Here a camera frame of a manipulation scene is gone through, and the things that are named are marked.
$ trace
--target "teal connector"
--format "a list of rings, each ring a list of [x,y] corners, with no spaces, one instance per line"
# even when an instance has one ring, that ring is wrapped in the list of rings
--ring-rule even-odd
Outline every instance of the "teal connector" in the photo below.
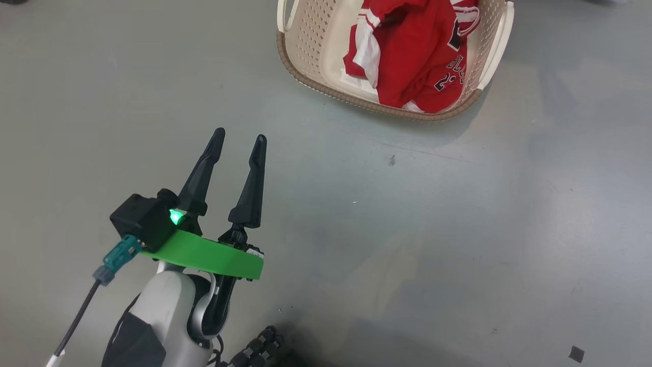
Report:
[[[120,270],[126,263],[130,262],[140,250],[142,246],[138,242],[138,239],[131,234],[126,235],[123,239],[118,242],[117,245],[104,257],[102,261],[104,266],[111,270],[114,274]]]

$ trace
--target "jersey number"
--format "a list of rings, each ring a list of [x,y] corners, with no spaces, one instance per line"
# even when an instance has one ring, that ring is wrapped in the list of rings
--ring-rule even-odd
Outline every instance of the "jersey number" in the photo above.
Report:
[[[451,75],[450,73],[447,73],[446,76],[444,76],[440,81],[437,82],[437,84],[434,85],[434,87],[438,91],[443,91],[449,82],[453,83],[456,79],[457,78],[455,78],[455,75]]]

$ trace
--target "concrete floor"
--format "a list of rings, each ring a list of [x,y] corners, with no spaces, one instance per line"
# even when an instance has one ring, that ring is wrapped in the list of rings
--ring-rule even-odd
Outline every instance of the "concrete floor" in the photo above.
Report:
[[[0,355],[43,366],[118,240],[129,194],[178,191],[226,128],[205,234],[269,140],[263,279],[239,283],[232,356],[268,324],[315,366],[652,362],[652,2],[518,0],[494,80],[422,125],[298,84],[275,0],[0,7]],[[62,367],[98,366],[156,268],[91,304]]]

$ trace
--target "green mount ring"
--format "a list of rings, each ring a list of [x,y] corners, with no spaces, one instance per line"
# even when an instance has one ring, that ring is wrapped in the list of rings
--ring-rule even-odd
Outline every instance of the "green mount ring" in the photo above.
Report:
[[[177,229],[156,252],[140,252],[152,259],[214,274],[260,279],[263,259],[219,242]]]

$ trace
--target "laundry basket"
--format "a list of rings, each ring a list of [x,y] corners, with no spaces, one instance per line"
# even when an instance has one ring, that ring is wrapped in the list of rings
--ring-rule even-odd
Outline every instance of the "laundry basket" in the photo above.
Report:
[[[480,26],[468,38],[470,72],[462,95],[437,114],[384,106],[378,96],[343,81],[342,58],[349,49],[349,32],[356,23],[363,0],[294,0],[286,22],[287,0],[278,0],[278,54],[283,65],[300,83],[335,99],[374,112],[419,121],[443,121],[468,109],[491,80],[509,40],[514,3],[480,0]]]

